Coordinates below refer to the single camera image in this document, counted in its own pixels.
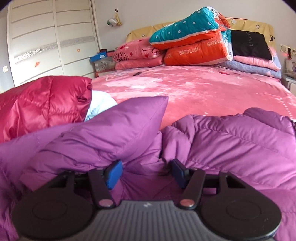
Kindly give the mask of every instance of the red down jacket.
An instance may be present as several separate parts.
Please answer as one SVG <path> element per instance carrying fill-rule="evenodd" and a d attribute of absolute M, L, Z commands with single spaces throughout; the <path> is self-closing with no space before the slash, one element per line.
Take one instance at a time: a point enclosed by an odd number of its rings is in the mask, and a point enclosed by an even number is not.
<path fill-rule="evenodd" d="M 91 79 L 47 76 L 0 94 L 0 143 L 60 124 L 84 121 Z"/>

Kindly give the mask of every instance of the ribbed surface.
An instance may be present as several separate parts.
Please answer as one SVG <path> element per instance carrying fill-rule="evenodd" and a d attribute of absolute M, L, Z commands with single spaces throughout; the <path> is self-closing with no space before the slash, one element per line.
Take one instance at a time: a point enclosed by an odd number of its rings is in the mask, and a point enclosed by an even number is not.
<path fill-rule="evenodd" d="M 176 208 L 173 201 L 122 201 L 118 208 L 100 211 L 81 233 L 62 240 L 226 241 L 210 232 L 196 212 Z"/>

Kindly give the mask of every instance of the light blue fabric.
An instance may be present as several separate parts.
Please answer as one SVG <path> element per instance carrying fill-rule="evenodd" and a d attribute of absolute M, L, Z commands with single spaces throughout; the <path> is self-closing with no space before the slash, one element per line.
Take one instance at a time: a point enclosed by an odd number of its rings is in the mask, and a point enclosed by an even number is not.
<path fill-rule="evenodd" d="M 272 60 L 273 60 L 273 62 L 275 63 L 275 65 L 281 69 L 281 62 L 279 61 L 278 56 L 274 56 L 274 57 L 272 58 Z"/>
<path fill-rule="evenodd" d="M 92 91 L 90 107 L 84 121 L 88 121 L 99 113 L 117 105 L 116 101 L 106 92 Z"/>
<path fill-rule="evenodd" d="M 259 67 L 256 65 L 250 65 L 250 64 L 244 64 L 235 60 L 232 61 L 225 61 L 223 63 L 219 63 L 218 65 L 227 67 L 230 69 L 235 69 L 239 70 L 242 72 L 247 72 L 247 73 L 255 73 L 255 74 L 261 74 L 277 79 L 281 79 L 281 71 L 274 71 L 272 69 L 264 68 L 264 67 Z"/>
<path fill-rule="evenodd" d="M 215 21 L 217 13 L 211 7 L 203 7 L 189 17 L 165 26 L 150 37 L 150 43 L 170 41 L 207 30 L 216 30 L 219 24 Z"/>

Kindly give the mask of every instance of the pink bedspread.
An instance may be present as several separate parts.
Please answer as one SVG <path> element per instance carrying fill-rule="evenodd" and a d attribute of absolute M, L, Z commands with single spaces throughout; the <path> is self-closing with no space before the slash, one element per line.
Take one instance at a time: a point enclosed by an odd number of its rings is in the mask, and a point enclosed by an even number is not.
<path fill-rule="evenodd" d="M 169 96 L 161 128 L 188 114 L 235 115 L 250 107 L 296 119 L 296 97 L 279 80 L 220 67 L 121 70 L 96 78 L 92 84 L 94 90 L 108 92 L 118 103 L 131 97 Z"/>

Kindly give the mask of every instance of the purple down jacket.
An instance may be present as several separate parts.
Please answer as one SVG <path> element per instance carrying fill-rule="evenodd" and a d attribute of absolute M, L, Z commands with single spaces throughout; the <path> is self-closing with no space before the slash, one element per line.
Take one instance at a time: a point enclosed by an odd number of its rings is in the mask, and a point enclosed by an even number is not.
<path fill-rule="evenodd" d="M 188 115 L 159 131 L 168 97 L 129 99 L 85 123 L 30 133 L 0 145 L 0 240 L 16 240 L 11 211 L 29 190 L 64 170 L 84 172 L 121 159 L 111 194 L 178 201 L 166 160 L 207 173 L 230 171 L 278 204 L 277 241 L 296 240 L 296 139 L 289 118 L 250 108 L 235 116 Z"/>

